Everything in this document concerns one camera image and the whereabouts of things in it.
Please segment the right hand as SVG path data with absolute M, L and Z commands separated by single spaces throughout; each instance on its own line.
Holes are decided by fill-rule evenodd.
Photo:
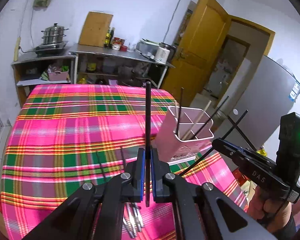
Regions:
M 267 225 L 267 230 L 274 233 L 284 228 L 290 220 L 292 204 L 281 200 L 265 199 L 264 191 L 257 186 L 249 203 L 247 214 L 254 220 L 262 219 L 266 213 L 274 215 L 273 220 Z

